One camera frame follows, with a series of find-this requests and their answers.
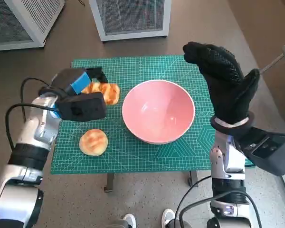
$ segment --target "cutting mat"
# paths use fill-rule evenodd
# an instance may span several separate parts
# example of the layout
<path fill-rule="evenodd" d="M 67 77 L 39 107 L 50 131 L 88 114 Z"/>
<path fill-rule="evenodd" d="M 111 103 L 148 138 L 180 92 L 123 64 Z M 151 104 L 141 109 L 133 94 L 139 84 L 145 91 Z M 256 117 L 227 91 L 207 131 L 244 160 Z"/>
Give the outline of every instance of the cutting mat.
<path fill-rule="evenodd" d="M 102 67 L 109 82 L 121 89 L 117 105 L 107 108 L 107 117 L 85 123 L 62 121 L 53 155 L 52 174 L 152 172 L 210 169 L 209 150 L 214 130 L 209 124 L 214 114 L 207 84 L 194 64 L 183 56 L 118 57 L 77 59 L 73 68 Z M 192 127 L 177 141 L 166 145 L 146 144 L 133 136 L 122 119 L 122 104 L 137 84 L 165 79 L 184 87 L 195 104 Z M 106 152 L 99 157 L 81 153 L 80 137 L 90 129 L 101 129 L 109 139 Z"/>

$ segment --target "table leg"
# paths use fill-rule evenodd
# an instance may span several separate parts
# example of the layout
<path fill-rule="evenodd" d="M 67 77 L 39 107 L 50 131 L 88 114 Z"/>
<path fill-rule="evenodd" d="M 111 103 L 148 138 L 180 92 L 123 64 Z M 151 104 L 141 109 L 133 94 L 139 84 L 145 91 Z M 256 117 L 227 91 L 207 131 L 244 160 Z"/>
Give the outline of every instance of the table leg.
<path fill-rule="evenodd" d="M 106 186 L 104 187 L 104 192 L 112 192 L 114 187 L 114 173 L 107 173 L 106 176 Z"/>
<path fill-rule="evenodd" d="M 197 174 L 197 172 L 196 171 L 189 171 L 188 184 L 189 184 L 190 188 L 197 181 L 198 181 L 198 174 Z"/>

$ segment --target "ventilation grille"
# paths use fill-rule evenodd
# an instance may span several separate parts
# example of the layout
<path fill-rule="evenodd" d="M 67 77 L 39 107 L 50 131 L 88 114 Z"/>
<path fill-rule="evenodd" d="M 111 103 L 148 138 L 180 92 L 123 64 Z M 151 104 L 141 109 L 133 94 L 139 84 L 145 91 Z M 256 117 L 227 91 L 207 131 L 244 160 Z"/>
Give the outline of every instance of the ventilation grille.
<path fill-rule="evenodd" d="M 41 33 L 45 34 L 53 16 L 57 13 L 59 0 L 21 0 Z"/>
<path fill-rule="evenodd" d="M 0 43 L 32 41 L 4 0 L 0 0 Z"/>
<path fill-rule="evenodd" d="M 162 30 L 164 0 L 96 0 L 106 35 Z"/>

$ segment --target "bun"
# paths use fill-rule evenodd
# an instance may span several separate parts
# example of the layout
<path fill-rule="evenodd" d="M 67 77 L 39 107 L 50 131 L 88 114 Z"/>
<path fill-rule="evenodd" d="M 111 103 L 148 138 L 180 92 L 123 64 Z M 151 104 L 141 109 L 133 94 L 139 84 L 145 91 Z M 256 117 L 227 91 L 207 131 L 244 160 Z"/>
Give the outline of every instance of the bun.
<path fill-rule="evenodd" d="M 99 156 L 105 152 L 108 143 L 108 138 L 103 131 L 92 129 L 81 136 L 79 148 L 86 155 Z"/>
<path fill-rule="evenodd" d="M 115 105 L 119 99 L 120 89 L 118 85 L 114 83 L 91 82 L 90 85 L 81 92 L 84 94 L 101 92 L 107 105 Z"/>

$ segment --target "shoe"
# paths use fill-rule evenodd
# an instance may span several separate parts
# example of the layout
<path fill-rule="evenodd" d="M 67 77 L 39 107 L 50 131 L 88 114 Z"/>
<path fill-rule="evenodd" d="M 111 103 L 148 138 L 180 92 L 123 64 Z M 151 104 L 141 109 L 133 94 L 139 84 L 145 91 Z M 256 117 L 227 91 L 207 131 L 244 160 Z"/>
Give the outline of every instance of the shoe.
<path fill-rule="evenodd" d="M 161 217 L 161 228 L 166 228 L 166 225 L 172 220 L 175 219 L 175 213 L 171 209 L 166 209 Z"/>
<path fill-rule="evenodd" d="M 132 228 L 136 228 L 136 219 L 133 214 L 126 214 L 123 220 L 127 221 Z"/>

